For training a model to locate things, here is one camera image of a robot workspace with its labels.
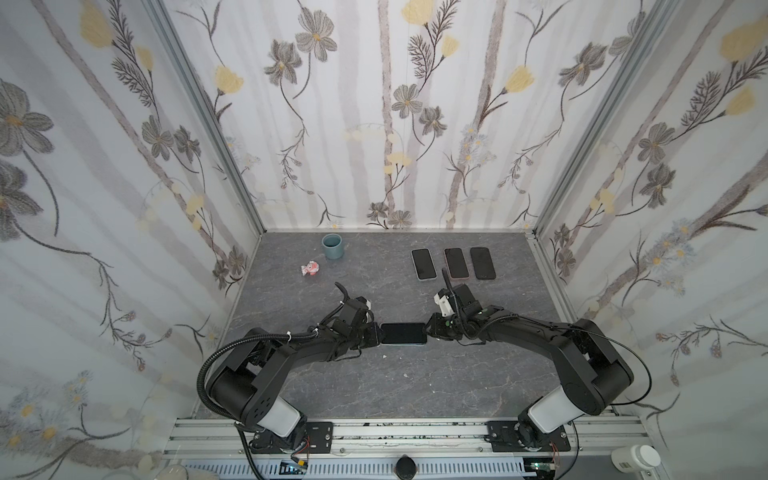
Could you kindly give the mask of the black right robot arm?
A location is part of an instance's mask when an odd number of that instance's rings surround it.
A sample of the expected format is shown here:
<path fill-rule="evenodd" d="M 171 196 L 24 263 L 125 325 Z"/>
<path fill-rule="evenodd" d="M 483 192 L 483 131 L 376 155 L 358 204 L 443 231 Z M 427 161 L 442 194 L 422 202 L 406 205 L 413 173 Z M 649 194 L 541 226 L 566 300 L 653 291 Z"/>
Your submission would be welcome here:
<path fill-rule="evenodd" d="M 483 307 L 468 286 L 441 289 L 426 335 L 472 346 L 505 343 L 537 353 L 554 365 L 559 385 L 526 407 L 506 428 L 488 427 L 488 441 L 505 451 L 554 447 L 564 426 L 597 416 L 635 380 L 621 346 L 591 320 L 561 323 L 530 318 L 499 306 Z"/>

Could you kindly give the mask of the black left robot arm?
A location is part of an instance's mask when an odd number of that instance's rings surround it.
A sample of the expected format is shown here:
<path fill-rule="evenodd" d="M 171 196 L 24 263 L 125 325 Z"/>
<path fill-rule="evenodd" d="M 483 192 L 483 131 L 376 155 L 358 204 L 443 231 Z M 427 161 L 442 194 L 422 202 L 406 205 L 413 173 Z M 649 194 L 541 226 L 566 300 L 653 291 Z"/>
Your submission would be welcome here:
<path fill-rule="evenodd" d="M 248 433 L 264 433 L 272 446 L 291 454 L 310 447 L 306 415 L 280 396 L 289 373 L 310 363 L 347 360 L 350 352 L 360 354 L 380 344 L 370 302 L 350 296 L 340 283 L 335 287 L 342 300 L 306 332 L 253 328 L 220 347 L 200 367 L 198 397 L 208 410 L 233 421 L 256 479 L 263 475 Z"/>

